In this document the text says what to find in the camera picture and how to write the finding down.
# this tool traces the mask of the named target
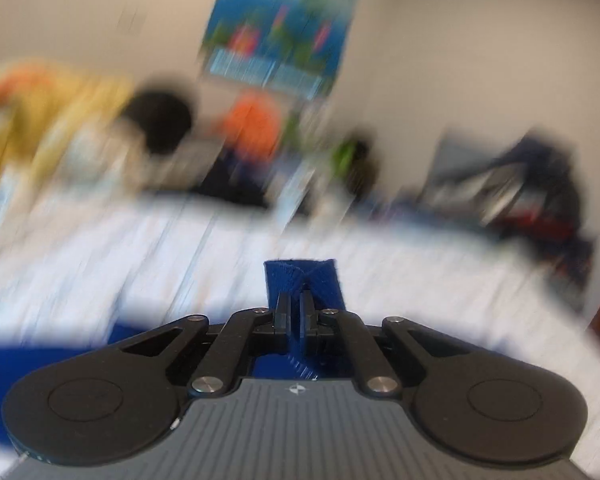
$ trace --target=yellow cloth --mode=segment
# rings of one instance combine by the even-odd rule
[[[0,70],[0,176],[8,164],[27,168],[40,186],[80,127],[105,126],[133,92],[125,78],[100,77],[43,61]]]

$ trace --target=ribbed surface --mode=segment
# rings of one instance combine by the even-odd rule
[[[246,379],[197,400],[161,443],[112,465],[72,468],[27,459],[6,480],[582,480],[567,460],[529,470],[467,464],[435,448],[401,407],[350,381]]]

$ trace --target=blue poster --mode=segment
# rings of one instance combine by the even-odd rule
[[[355,0],[216,0],[209,72],[312,99],[331,91]]]

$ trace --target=bed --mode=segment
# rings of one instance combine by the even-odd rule
[[[347,308],[404,316],[557,372],[589,406],[575,463],[600,478],[600,345],[515,245],[457,230],[345,222],[331,230],[201,199],[51,193],[0,232],[0,346],[97,347],[116,322],[223,322],[267,304],[262,263],[336,259]],[[0,473],[16,460],[0,447]]]

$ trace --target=beige wall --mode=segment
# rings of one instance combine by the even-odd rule
[[[600,0],[398,0],[390,29],[365,111],[385,192],[423,182],[447,127],[504,148],[541,124],[575,146],[600,233]]]
[[[215,0],[0,0],[0,60],[43,56],[96,70],[128,73],[141,80],[177,72],[198,78],[198,51]],[[372,76],[372,40],[383,30],[389,0],[358,0],[331,113],[346,127],[362,116]],[[121,33],[136,13],[141,27]],[[240,85],[219,78],[197,82],[202,113],[215,114],[233,102]],[[290,99],[277,96],[287,106]]]

